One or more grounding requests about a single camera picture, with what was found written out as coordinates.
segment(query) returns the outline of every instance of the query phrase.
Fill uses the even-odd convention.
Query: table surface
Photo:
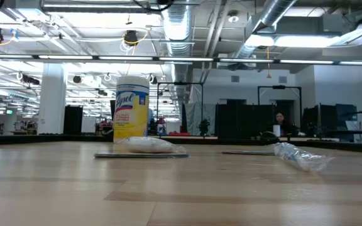
[[[318,174],[255,146],[185,145],[186,159],[94,159],[110,143],[0,146],[0,225],[362,225],[362,153]]]

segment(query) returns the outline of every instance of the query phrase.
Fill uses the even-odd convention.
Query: lysol logo
[[[117,96],[116,113],[120,110],[131,110],[133,108],[133,98],[135,94],[132,92],[124,92]]]

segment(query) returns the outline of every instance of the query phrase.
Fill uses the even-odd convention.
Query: lysol wipes container
[[[147,136],[149,81],[143,77],[117,79],[114,142],[126,137]]]

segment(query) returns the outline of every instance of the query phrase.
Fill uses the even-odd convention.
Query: crumpled plastic wrap
[[[318,172],[333,159],[333,157],[309,153],[289,143],[272,144],[270,148],[276,156],[304,171]]]
[[[131,153],[186,153],[181,146],[152,137],[127,137],[117,144]]]

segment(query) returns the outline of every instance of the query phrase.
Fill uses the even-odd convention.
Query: white pillar
[[[13,135],[15,122],[17,121],[18,109],[6,108],[4,120],[4,135]]]
[[[62,63],[44,63],[41,80],[38,134],[63,133],[67,73]]]

